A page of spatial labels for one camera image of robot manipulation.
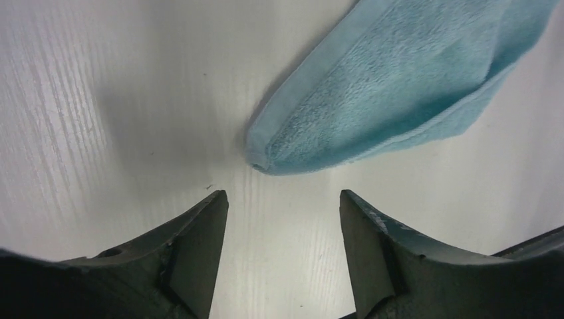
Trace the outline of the light blue towel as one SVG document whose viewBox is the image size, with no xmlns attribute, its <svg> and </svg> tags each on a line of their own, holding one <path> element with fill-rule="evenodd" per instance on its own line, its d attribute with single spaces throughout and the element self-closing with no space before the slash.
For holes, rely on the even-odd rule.
<svg viewBox="0 0 564 319">
<path fill-rule="evenodd" d="M 464 133 L 555 1 L 359 1 L 262 107 L 245 157 L 319 171 Z"/>
</svg>

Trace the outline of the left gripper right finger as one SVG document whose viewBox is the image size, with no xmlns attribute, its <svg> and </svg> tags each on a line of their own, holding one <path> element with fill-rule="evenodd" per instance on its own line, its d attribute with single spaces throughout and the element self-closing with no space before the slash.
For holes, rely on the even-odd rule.
<svg viewBox="0 0 564 319">
<path fill-rule="evenodd" d="M 563 228 L 494 255 L 433 239 L 340 194 L 353 318 L 562 318 Z"/>
</svg>

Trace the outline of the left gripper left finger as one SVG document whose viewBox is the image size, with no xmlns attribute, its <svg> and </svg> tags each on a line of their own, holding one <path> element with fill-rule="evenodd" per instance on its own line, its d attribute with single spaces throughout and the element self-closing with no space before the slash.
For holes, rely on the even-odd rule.
<svg viewBox="0 0 564 319">
<path fill-rule="evenodd" d="M 227 193 L 92 258 L 46 261 L 1 251 L 2 318 L 208 318 Z"/>
</svg>

